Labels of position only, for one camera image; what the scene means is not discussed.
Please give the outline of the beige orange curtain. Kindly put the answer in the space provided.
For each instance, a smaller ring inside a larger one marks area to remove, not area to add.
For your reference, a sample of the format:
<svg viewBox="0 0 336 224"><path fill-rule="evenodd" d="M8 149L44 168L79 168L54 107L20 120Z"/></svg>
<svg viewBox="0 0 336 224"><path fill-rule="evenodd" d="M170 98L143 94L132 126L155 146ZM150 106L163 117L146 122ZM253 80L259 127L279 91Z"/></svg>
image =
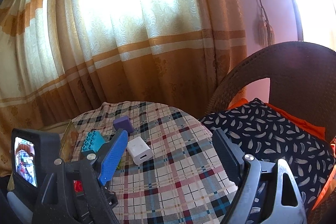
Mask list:
<svg viewBox="0 0 336 224"><path fill-rule="evenodd" d="M13 128L104 102L149 101L199 118L246 58L238 0L2 0L1 175Z"/></svg>

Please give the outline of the purple block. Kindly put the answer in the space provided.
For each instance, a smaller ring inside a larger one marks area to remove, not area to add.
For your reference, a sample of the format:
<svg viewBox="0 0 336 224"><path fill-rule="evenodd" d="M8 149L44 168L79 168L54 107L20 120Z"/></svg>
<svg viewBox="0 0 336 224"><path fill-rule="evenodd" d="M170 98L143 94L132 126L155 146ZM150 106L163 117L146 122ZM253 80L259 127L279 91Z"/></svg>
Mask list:
<svg viewBox="0 0 336 224"><path fill-rule="evenodd" d="M134 127L130 121L130 118L127 115L115 119L113 121L113 127L116 131L125 130L128 135L134 132Z"/></svg>

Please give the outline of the plaid tablecloth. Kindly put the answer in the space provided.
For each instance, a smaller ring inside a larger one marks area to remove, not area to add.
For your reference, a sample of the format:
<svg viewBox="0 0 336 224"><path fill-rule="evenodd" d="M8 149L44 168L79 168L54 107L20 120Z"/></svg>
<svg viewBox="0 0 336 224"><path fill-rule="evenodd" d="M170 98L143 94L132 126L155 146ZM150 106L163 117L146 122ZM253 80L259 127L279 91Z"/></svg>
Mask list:
<svg viewBox="0 0 336 224"><path fill-rule="evenodd" d="M128 116L153 157L136 165L124 153L110 188L120 223L219 223L236 193L212 144L211 133L184 111L154 102L103 103L73 119L79 132L72 155L78 160L87 133L109 140L113 121Z"/></svg>

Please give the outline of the blue toy brick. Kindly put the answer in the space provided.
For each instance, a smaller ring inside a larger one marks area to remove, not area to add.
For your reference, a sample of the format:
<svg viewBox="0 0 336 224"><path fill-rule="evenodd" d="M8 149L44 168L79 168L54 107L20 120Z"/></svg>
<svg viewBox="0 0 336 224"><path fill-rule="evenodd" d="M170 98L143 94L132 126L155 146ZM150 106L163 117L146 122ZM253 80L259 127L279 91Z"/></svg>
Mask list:
<svg viewBox="0 0 336 224"><path fill-rule="evenodd" d="M83 145L81 147L81 154L87 156L90 153L96 153L101 146L105 144L105 139L100 131L94 130L87 133Z"/></svg>

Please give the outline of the gold metal tray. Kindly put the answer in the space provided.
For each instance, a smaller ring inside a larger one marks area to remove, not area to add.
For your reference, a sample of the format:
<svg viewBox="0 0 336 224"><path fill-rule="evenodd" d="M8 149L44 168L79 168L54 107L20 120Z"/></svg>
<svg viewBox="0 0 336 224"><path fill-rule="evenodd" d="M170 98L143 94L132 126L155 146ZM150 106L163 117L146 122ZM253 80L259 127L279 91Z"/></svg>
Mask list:
<svg viewBox="0 0 336 224"><path fill-rule="evenodd" d="M10 191L37 192L56 159L72 159L78 131L72 121L33 130L14 128L11 132L13 183Z"/></svg>

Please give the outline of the orange cloth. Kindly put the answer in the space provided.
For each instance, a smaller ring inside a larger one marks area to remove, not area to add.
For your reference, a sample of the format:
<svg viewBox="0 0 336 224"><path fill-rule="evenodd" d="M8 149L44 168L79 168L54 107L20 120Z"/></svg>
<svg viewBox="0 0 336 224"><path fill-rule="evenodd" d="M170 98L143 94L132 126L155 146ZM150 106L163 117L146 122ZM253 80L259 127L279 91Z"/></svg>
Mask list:
<svg viewBox="0 0 336 224"><path fill-rule="evenodd" d="M289 164L306 211L311 211L335 165L325 129L259 99L225 111L224 131L258 160Z"/></svg>

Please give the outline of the red toy brick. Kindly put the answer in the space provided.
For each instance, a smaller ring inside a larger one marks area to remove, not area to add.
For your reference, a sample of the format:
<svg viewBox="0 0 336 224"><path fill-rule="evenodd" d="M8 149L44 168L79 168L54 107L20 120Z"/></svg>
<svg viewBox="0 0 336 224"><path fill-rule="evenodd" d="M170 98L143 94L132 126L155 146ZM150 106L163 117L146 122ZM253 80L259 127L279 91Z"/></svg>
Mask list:
<svg viewBox="0 0 336 224"><path fill-rule="evenodd" d="M82 182L80 180L74 180L73 181L73 186L74 186L74 190L76 193L80 193L83 191L83 185Z"/></svg>

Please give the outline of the curtain tassel tieback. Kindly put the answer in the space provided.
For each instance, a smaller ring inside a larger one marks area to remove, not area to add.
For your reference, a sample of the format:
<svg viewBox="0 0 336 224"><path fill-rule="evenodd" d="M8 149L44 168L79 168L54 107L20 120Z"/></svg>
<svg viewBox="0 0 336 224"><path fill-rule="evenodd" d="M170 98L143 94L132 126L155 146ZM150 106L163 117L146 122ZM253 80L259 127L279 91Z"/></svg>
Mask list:
<svg viewBox="0 0 336 224"><path fill-rule="evenodd" d="M274 30L270 25L266 9L263 5L262 0L257 0L260 12L259 12L259 23L258 23L258 34L259 34L259 44L261 47L265 48L267 46L274 45L275 37Z"/></svg>

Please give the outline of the white charger plug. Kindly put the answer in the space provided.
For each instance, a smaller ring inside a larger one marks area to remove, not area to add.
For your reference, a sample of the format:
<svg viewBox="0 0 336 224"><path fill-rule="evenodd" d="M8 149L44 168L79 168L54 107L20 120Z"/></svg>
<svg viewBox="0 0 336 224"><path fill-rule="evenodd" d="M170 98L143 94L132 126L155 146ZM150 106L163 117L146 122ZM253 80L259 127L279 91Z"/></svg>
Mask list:
<svg viewBox="0 0 336 224"><path fill-rule="evenodd" d="M126 149L136 165L153 158L153 151L140 136L128 141Z"/></svg>

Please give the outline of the navy feather pattern cushion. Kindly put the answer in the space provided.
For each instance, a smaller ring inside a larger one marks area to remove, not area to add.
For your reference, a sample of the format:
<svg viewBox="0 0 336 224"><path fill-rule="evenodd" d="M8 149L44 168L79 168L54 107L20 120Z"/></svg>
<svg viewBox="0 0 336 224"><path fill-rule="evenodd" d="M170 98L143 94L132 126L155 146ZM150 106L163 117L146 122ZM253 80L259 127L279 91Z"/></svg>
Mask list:
<svg viewBox="0 0 336 224"><path fill-rule="evenodd" d="M224 223L307 223L335 166L323 130L259 99L201 123L238 186Z"/></svg>

